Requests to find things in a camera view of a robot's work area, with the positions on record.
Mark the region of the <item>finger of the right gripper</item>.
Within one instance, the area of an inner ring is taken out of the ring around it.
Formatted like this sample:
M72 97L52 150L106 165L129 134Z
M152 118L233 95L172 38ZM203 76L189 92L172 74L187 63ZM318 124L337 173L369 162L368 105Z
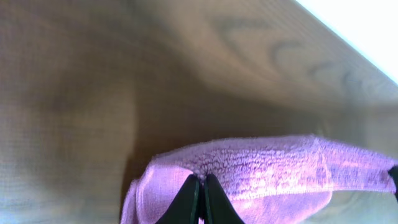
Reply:
M398 200L398 166L393 166L388 170L389 176L393 179L396 190L394 192L396 200Z

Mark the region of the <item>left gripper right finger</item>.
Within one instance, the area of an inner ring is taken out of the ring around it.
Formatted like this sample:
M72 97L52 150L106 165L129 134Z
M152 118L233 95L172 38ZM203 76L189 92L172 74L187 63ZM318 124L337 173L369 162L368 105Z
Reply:
M206 176L204 193L206 224L244 224L214 174Z

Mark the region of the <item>purple microfibre cloth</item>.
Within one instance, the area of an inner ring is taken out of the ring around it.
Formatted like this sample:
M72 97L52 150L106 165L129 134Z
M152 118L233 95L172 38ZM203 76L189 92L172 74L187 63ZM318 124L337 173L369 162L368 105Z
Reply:
M245 223L298 223L338 190L395 192L391 157L318 136L231 138L154 157L127 192L121 223L155 223L186 178L214 174Z

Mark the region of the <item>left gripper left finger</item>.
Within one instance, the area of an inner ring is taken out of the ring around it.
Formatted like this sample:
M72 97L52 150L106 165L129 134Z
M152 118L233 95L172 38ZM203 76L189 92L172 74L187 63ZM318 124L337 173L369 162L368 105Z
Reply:
M200 187L198 177L189 175L156 224L198 224Z

